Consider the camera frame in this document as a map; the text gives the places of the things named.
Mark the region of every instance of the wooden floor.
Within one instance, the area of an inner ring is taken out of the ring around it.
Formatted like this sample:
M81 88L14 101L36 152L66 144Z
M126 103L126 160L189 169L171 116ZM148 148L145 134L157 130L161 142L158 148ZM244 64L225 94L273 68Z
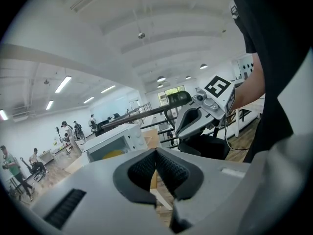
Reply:
M231 143L232 147L238 148L238 149L244 149L249 148L255 134L256 127L259 123L259 120L256 119L252 124L247 126L243 131L239 133L238 138L231 138L229 142ZM247 151L235 151L231 150L226 158L226 160L229 161L235 161L235 162L242 162L246 156ZM80 153L77 151L72 151L70 155L68 155L67 160L75 160L77 157L80 156ZM49 173L38 183L34 182L33 180L28 180L29 183L33 184L35 186L35 193L34 193L34 201L29 202L29 198L24 194L23 200L25 201L26 205L32 205L34 202L36 202L36 199L42 194L44 194L47 190L49 190L51 187L53 187L56 183L60 182L64 178L66 178L69 173L61 169L55 161L50 162L46 165L47 169L49 169ZM166 186L158 177L158 183L157 183L157 189L163 193L171 203L173 203L174 198L173 196L168 192ZM172 211L167 210L160 202L157 203L156 212L158 213L160 219L165 223L166 226L169 226Z

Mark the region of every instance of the white wall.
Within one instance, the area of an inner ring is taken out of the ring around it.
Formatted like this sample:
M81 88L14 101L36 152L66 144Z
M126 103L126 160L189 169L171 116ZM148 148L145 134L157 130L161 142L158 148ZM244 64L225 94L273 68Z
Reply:
M38 149L38 154L42 154L44 150L56 148L53 146L54 138L59 139L59 136L55 127L59 127L61 137L64 137L65 134L64 128L61 128L62 121L67 121L72 127L74 126L73 122L77 121L82 125L85 135L90 135L89 119L90 111L85 108L44 117L29 118L17 123L12 120L2 121L0 123L0 144L5 145L7 150L18 160L23 157L25 161L28 161L33 154L34 148ZM27 167L22 162L20 165L25 175L30 176ZM5 178L8 176L2 168L0 174L1 176L4 175Z
M126 86L118 88L90 105L90 114L94 114L97 122L107 120L108 117L112 116L114 113L124 115L127 112L127 109L131 110L129 102L137 99L142 105L143 101L139 91Z
M200 89L204 89L204 87L208 84L208 80L210 77L214 75L218 75L227 80L234 80L236 79L236 71L239 70L238 65L236 63L232 63L231 61L221 63L215 67L207 68L199 73L195 79L190 81L186 81L184 83L179 83L174 86L163 87L159 90L155 90L153 92L147 93L146 98L147 101L151 103L153 109L160 107L160 101L158 99L157 93L184 85L185 89L191 96L195 95L196 88L199 87Z

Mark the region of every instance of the black vent slot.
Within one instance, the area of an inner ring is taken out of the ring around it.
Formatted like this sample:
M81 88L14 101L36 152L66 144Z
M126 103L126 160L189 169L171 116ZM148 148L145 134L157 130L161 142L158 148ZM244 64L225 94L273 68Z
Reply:
M156 170L177 200L191 198L203 182L203 172L194 164L157 148Z
M61 229L85 194L83 190L72 189L44 220Z
M168 191L177 198L175 190L186 181L189 171L161 153L156 157L156 169Z
M150 191L151 178L155 170L155 152L153 152L132 165L128 170L128 177L138 187Z
M157 200L150 193L151 178L156 170L156 150L150 149L125 163L113 173L116 189L129 201L148 205L157 205Z

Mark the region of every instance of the black shirt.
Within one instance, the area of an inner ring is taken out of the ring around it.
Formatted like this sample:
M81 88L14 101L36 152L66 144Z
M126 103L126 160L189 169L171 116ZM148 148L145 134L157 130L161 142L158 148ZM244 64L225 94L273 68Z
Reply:
M244 35L247 53L257 52L265 79L265 104L262 119L244 162L257 152L269 150L279 140L293 134L278 95L290 82L307 54L310 43L299 41L300 32L291 24L283 5L286 0L234 0L236 25Z

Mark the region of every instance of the green shirt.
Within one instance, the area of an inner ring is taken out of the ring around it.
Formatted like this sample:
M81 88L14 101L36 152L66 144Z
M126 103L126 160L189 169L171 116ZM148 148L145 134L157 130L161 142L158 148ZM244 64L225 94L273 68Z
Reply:
M10 163L12 163L12 162L15 162L13 156L12 156L10 153L8 153L8 154L6 155L6 157L4 158L4 160L6 161L6 164L10 164ZM17 165L10 166L10 167L9 167L9 170L10 170L10 172L12 173L13 176L16 176L16 175L19 174L19 172L20 172L20 169L19 169L19 167L18 167Z

